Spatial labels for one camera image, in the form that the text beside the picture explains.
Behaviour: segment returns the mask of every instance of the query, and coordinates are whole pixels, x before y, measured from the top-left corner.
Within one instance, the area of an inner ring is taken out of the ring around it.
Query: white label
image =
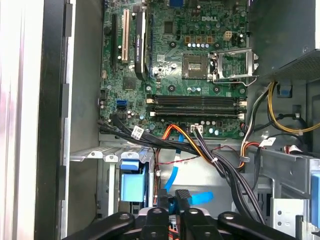
[[[270,137],[268,139],[265,139],[260,143],[259,147],[272,146],[275,140],[276,140],[276,137]]]
[[[142,134],[144,133],[144,129],[139,126],[134,126],[134,129],[131,133],[131,137],[137,140],[140,140]]]
[[[289,147],[289,153],[293,151],[298,151],[302,153],[302,151],[296,145],[292,145],[291,147]]]

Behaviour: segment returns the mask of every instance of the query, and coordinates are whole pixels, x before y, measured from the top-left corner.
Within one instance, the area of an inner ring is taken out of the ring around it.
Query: cable clip
[[[215,157],[214,159],[212,159],[211,162],[213,163],[213,162],[216,162],[216,161],[218,161],[218,158]]]

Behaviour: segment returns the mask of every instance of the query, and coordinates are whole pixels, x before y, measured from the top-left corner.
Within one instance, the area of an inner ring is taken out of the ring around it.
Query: metal lever
[[[218,216],[218,226],[244,239],[296,240],[290,235],[231,211],[226,211]]]

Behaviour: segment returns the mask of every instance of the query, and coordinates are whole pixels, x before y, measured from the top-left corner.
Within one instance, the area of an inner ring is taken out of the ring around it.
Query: pci slot
[[[147,80],[145,70],[146,27],[146,12],[144,10],[137,12],[135,28],[134,71],[136,77],[142,81]]]
[[[129,20],[130,11],[128,9],[123,10],[123,32],[122,32],[122,62],[128,62],[129,53]]]
[[[110,67],[115,72],[117,70],[117,51],[118,51],[118,15],[112,14],[111,28],[111,49],[110,49]]]
[[[206,107],[236,107],[245,106],[245,100],[239,97],[219,96],[164,96],[154,95],[146,100],[147,104],[160,106],[206,106]]]
[[[244,109],[199,109],[199,108],[181,108],[181,107],[153,107],[150,111],[151,117],[156,116],[208,116],[228,119],[243,119],[246,110]]]

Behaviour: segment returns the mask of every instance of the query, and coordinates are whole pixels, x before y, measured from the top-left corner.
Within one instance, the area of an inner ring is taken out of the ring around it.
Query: metal bracket
[[[225,55],[237,55],[237,54],[245,54],[246,59],[246,73],[245,74],[232,74],[229,76],[224,76],[224,56]],[[214,70],[209,71],[208,81],[212,81],[214,83],[219,84],[243,84],[246,87],[250,86],[257,80],[257,75],[253,75],[254,71],[258,68],[259,64],[255,63],[255,60],[258,60],[258,56],[252,51],[250,47],[248,48],[240,48],[240,49],[232,49],[226,51],[214,51],[209,53],[208,58],[210,59],[210,67]],[[249,84],[245,84],[242,81],[221,81],[221,80],[232,80],[232,79],[242,79],[242,78],[255,78]]]

